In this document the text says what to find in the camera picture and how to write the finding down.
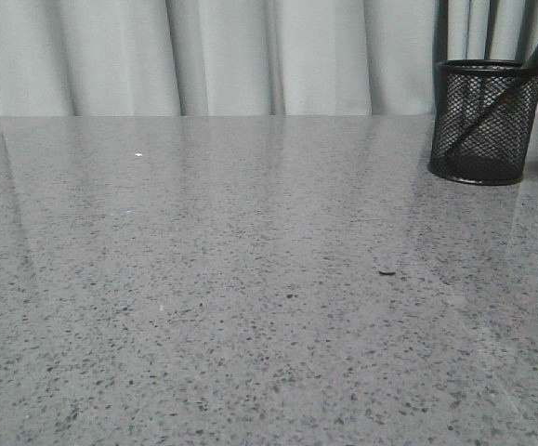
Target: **gray countertop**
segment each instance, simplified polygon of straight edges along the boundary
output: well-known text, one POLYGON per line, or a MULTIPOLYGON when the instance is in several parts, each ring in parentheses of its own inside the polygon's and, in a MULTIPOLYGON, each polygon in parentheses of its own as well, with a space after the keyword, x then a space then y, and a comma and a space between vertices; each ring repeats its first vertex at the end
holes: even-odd
POLYGON ((432 124, 0 119, 0 445, 538 444, 538 118, 432 124))

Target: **white curtain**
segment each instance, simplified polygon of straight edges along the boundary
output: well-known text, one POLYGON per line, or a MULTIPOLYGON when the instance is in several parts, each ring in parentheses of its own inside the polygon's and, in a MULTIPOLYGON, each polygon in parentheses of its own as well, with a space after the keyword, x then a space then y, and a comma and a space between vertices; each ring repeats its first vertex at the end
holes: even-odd
POLYGON ((0 115, 415 114, 538 0, 0 0, 0 115))

